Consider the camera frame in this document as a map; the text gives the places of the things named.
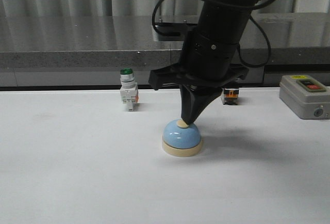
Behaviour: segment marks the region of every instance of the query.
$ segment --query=stainless steel counter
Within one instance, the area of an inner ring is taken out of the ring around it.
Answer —
[[[255,18],[273,47],[270,65],[330,64],[329,14]],[[162,19],[197,22],[197,17]],[[116,85],[122,67],[134,68],[146,84],[148,71],[176,62],[182,47],[182,41],[156,41],[150,17],[1,18],[0,41],[0,86]],[[267,56],[266,43],[251,23],[241,46],[253,63]],[[252,81],[262,78],[263,69],[250,73]]]

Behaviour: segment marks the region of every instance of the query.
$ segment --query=yellow label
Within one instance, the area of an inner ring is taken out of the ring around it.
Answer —
[[[305,75],[293,75],[291,78],[307,78]]]

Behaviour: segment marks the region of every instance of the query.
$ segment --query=gray countertop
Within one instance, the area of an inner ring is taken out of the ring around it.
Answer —
[[[269,36],[269,64],[330,64],[330,15],[255,14]],[[198,17],[162,17],[196,23]],[[151,17],[0,18],[0,73],[133,67],[140,71],[178,60],[182,41],[157,41]],[[249,22],[241,39],[247,61],[267,57],[260,31]]]

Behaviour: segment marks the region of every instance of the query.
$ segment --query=red button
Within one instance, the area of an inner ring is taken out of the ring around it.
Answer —
[[[307,86],[309,89],[311,89],[311,90],[318,90],[318,89],[321,89],[319,86],[317,86],[317,85],[309,85],[309,86]]]

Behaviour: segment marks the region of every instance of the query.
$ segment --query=push button switch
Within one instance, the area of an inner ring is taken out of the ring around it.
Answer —
[[[305,85],[305,86],[310,86],[310,85],[314,85],[314,83],[312,83],[311,81],[308,80],[300,80],[300,82]]]
[[[317,86],[317,85],[308,85],[307,86],[309,89],[311,90],[318,90],[318,89],[321,89],[321,87]]]

